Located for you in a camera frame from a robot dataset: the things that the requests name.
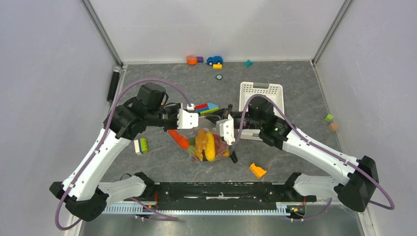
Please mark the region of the red grape bunch toy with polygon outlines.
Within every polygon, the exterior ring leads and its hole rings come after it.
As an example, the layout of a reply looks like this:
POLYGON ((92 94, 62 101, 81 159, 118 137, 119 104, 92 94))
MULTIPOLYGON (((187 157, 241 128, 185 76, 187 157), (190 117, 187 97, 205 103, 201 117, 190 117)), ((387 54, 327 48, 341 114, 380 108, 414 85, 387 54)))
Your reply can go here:
POLYGON ((215 144, 215 152, 217 155, 225 154, 228 152, 228 145, 225 141, 222 140, 220 136, 217 134, 213 134, 214 137, 214 144, 215 144))

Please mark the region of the orange carrot toy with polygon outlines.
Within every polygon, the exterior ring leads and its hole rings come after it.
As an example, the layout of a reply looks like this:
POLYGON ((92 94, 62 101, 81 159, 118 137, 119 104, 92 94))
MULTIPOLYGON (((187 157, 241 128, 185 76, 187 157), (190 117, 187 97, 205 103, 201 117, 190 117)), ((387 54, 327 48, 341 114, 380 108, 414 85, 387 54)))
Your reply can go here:
POLYGON ((181 135, 176 130, 168 130, 168 134, 172 137, 172 139, 182 148, 188 149, 190 147, 189 140, 181 135))

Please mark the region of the orange yellow fruit toy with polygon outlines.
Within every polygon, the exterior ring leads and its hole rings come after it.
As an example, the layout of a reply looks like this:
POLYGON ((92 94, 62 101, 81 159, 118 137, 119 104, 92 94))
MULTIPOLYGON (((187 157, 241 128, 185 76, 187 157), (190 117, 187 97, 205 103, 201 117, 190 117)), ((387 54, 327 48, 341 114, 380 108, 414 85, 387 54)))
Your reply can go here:
POLYGON ((200 129, 198 135, 195 138, 195 149, 196 156, 200 161, 203 161, 203 150, 206 147, 207 136, 206 132, 203 129, 200 129))

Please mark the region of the clear polka dot zip bag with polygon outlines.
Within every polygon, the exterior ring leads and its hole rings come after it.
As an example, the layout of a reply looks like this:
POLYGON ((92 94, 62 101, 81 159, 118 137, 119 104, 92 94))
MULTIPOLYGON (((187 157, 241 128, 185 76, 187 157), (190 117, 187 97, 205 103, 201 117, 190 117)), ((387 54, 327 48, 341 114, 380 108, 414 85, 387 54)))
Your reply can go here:
POLYGON ((190 130, 168 130, 168 134, 194 162, 213 162, 230 158, 233 163, 237 163, 236 153, 217 132, 215 124, 219 118, 217 115, 202 116, 197 127, 190 130))

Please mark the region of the yellow corn toy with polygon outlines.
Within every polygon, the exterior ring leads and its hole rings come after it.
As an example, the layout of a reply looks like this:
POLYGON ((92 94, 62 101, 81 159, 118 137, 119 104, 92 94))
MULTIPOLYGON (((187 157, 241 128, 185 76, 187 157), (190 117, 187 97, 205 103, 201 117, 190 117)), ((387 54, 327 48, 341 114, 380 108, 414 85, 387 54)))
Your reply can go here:
POLYGON ((214 161, 216 158, 214 137, 212 133, 206 134, 207 142, 204 150, 207 161, 214 161))

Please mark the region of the orange red mango toy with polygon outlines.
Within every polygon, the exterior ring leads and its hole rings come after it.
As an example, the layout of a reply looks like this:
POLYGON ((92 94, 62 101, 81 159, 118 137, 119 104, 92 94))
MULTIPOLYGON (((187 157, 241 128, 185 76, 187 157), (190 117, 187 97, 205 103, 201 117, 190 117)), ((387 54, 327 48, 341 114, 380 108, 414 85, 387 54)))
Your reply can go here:
POLYGON ((226 149, 223 153, 222 153, 222 156, 223 157, 229 157, 231 155, 231 153, 230 153, 230 150, 229 149, 226 149))

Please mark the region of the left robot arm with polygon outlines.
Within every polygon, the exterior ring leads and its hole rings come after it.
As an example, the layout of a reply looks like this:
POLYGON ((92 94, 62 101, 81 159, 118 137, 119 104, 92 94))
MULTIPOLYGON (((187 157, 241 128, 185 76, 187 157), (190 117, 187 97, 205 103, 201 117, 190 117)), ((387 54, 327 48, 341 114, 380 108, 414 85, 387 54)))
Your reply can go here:
POLYGON ((89 222, 108 205, 137 197, 146 201, 154 196, 155 182, 143 172, 116 182, 101 182, 101 179, 121 151, 147 127, 162 127, 164 131, 177 129, 180 105, 164 107, 166 90, 160 83, 172 86, 187 104, 191 103, 181 88, 166 80, 142 79, 128 85, 114 100, 94 145, 76 170, 49 188, 60 201, 55 213, 55 224, 60 230, 70 229, 59 223, 62 206, 78 221, 89 222))

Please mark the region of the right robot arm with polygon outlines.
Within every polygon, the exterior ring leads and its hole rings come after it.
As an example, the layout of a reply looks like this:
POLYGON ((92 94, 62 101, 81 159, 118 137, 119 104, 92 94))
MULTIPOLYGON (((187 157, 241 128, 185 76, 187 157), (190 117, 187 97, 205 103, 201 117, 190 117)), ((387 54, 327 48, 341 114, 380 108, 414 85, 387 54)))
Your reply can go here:
POLYGON ((301 196, 337 198, 344 206, 364 212, 379 185, 374 159, 358 159, 338 152, 296 128, 287 118, 274 113, 276 105, 264 95, 253 95, 242 112, 220 109, 206 119, 223 128, 223 139, 231 128, 258 129, 267 145, 297 155, 328 173, 327 177, 292 173, 285 182, 284 195, 291 201, 301 196))

